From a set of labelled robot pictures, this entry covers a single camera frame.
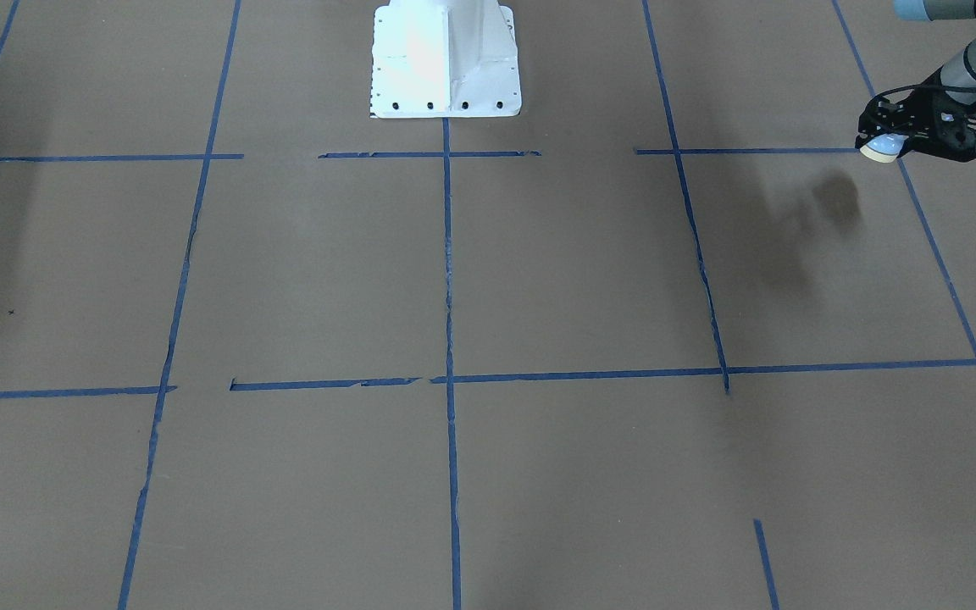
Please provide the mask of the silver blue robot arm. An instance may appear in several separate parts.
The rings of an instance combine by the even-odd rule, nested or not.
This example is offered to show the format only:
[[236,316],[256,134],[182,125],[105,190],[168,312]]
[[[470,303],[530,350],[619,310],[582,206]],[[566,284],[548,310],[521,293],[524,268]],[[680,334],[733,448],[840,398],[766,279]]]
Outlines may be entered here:
[[[976,19],[976,1],[895,1],[907,22]],[[857,119],[853,146],[894,163],[919,153],[957,163],[976,159],[976,38],[925,81],[875,94]]]

